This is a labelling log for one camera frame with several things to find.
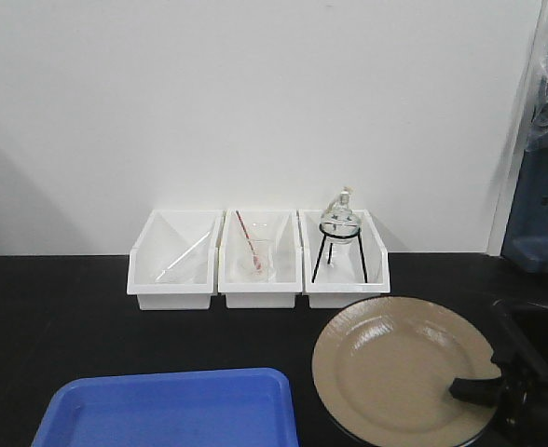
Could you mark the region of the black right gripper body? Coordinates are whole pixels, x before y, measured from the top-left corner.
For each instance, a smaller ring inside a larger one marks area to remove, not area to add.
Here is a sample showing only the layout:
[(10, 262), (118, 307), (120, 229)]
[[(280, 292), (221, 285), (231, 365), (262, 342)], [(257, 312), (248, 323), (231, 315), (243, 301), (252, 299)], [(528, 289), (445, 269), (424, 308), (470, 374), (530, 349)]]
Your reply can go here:
[[(495, 352), (513, 352), (511, 342)], [(548, 377), (537, 375), (522, 360), (518, 372), (501, 372), (499, 432), (515, 446), (548, 446)]]

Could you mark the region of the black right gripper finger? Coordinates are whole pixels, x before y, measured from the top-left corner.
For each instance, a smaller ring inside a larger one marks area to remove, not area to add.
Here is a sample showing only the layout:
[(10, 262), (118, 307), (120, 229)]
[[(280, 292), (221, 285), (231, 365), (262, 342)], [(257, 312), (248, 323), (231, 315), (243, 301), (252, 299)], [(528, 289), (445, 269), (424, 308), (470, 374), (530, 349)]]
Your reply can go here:
[(455, 378), (448, 391), (456, 399), (487, 408), (500, 405), (501, 394), (506, 387), (503, 377), (490, 379)]
[(516, 373), (521, 368), (521, 359), (516, 352), (495, 352), (490, 361), (495, 364), (502, 373)]

